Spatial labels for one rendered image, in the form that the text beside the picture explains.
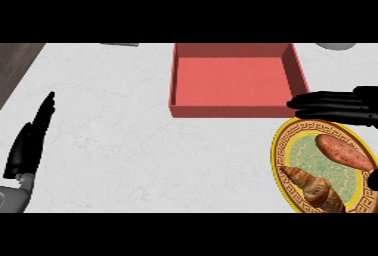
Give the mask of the yellow patterned plate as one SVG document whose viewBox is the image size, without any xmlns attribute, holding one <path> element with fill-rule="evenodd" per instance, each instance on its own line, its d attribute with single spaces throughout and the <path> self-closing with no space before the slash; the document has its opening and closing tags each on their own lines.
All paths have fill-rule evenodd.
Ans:
<svg viewBox="0 0 378 256">
<path fill-rule="evenodd" d="M 335 163 L 316 146 L 316 136 L 330 135 L 361 154 L 373 168 L 369 171 Z M 366 184 L 378 168 L 378 159 L 357 134 L 341 124 L 321 120 L 290 118 L 277 129 L 270 150 L 271 172 L 280 193 L 296 212 L 323 213 L 304 199 L 302 189 L 280 171 L 280 166 L 298 167 L 329 181 L 347 213 L 378 213 L 378 192 Z"/>
</svg>

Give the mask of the dark wooden panel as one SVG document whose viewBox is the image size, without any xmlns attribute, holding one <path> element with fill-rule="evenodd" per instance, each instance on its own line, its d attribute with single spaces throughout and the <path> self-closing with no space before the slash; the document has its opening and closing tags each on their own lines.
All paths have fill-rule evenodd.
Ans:
<svg viewBox="0 0 378 256">
<path fill-rule="evenodd" d="M 0 43 L 0 109 L 42 47 L 44 43 Z"/>
</svg>

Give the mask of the brown croissant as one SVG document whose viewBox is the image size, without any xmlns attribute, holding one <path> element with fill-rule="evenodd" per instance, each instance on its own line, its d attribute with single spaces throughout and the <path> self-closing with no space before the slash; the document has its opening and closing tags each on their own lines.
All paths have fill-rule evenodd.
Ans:
<svg viewBox="0 0 378 256">
<path fill-rule="evenodd" d="M 329 213 L 344 213 L 342 200 L 326 179 L 314 177 L 298 167 L 280 166 L 279 170 L 304 193 L 304 200 Z"/>
</svg>

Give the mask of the red cardboard box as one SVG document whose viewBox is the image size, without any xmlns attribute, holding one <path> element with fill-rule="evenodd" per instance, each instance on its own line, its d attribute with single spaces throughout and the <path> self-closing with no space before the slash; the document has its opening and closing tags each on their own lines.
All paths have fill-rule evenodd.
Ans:
<svg viewBox="0 0 378 256">
<path fill-rule="evenodd" d="M 308 92 L 290 43 L 177 43 L 168 107 L 175 118 L 290 118 Z"/>
</svg>

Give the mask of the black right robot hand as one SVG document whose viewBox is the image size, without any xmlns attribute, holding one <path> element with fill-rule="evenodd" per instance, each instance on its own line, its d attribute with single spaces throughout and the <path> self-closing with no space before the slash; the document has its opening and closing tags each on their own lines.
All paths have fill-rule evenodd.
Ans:
<svg viewBox="0 0 378 256">
<path fill-rule="evenodd" d="M 378 86 L 357 86 L 351 92 L 319 91 L 296 95 L 286 106 L 295 117 L 378 129 Z M 370 171 L 367 187 L 378 191 L 378 168 Z"/>
</svg>

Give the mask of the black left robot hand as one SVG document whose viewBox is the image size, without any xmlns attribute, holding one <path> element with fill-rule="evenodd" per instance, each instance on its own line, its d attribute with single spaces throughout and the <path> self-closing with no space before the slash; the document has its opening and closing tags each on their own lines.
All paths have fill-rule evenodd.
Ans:
<svg viewBox="0 0 378 256">
<path fill-rule="evenodd" d="M 3 172 L 4 179 L 14 179 L 20 174 L 34 174 L 36 172 L 42 154 L 44 136 L 53 113 L 54 92 L 50 92 L 39 105 L 34 120 L 23 125 L 13 141 Z"/>
</svg>

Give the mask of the pale grey round object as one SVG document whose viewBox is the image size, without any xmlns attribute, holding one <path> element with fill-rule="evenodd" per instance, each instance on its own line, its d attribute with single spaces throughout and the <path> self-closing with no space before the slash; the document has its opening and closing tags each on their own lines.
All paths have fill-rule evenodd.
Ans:
<svg viewBox="0 0 378 256">
<path fill-rule="evenodd" d="M 355 43 L 316 43 L 321 48 L 333 51 L 348 50 L 355 46 Z"/>
</svg>

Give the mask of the reddish sweet potato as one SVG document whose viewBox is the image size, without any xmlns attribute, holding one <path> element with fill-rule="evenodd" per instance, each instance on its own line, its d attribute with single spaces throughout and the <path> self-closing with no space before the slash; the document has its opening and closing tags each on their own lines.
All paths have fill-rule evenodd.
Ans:
<svg viewBox="0 0 378 256">
<path fill-rule="evenodd" d="M 327 159 L 361 171 L 372 171 L 375 166 L 361 153 L 333 136 L 320 134 L 316 136 L 316 146 Z"/>
</svg>

